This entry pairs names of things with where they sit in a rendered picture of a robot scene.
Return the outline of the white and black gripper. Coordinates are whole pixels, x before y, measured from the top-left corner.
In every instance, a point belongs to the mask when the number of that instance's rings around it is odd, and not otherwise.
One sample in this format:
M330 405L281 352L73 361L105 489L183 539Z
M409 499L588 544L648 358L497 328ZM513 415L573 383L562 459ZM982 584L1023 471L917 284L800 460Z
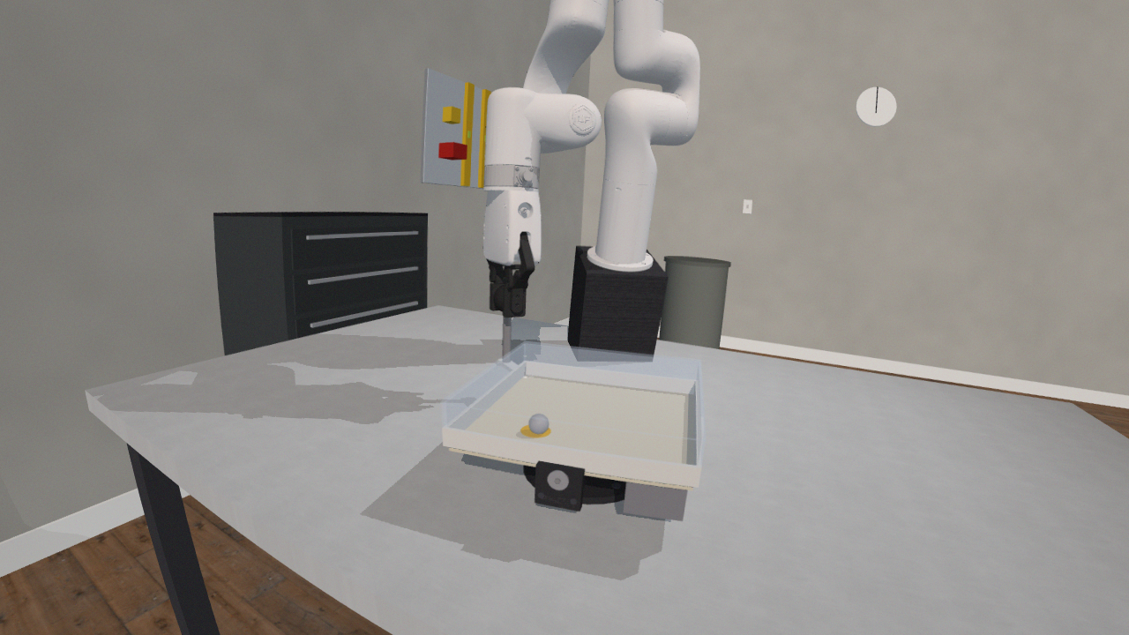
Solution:
M490 269L490 282L493 282L490 284L490 308L498 310L495 292L505 284L504 318L524 318L528 279L542 255L539 189L483 186L483 191L488 192L483 254ZM513 266L515 261L520 266ZM516 270L513 276L511 270Z

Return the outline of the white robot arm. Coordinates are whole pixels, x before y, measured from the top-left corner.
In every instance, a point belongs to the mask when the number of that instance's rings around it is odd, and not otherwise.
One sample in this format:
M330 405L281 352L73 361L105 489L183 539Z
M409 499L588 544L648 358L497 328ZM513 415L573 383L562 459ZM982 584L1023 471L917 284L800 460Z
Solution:
M523 88L488 98L483 186L539 189L541 153L585 147L598 136L595 104L554 93L567 93L606 20L609 0L551 0ZM664 0L614 0L614 64L621 77L662 92L625 88L609 97L598 234L587 258L614 271L644 271L653 268L646 253L657 179L650 143L680 146L695 133L700 54L692 40L664 31Z

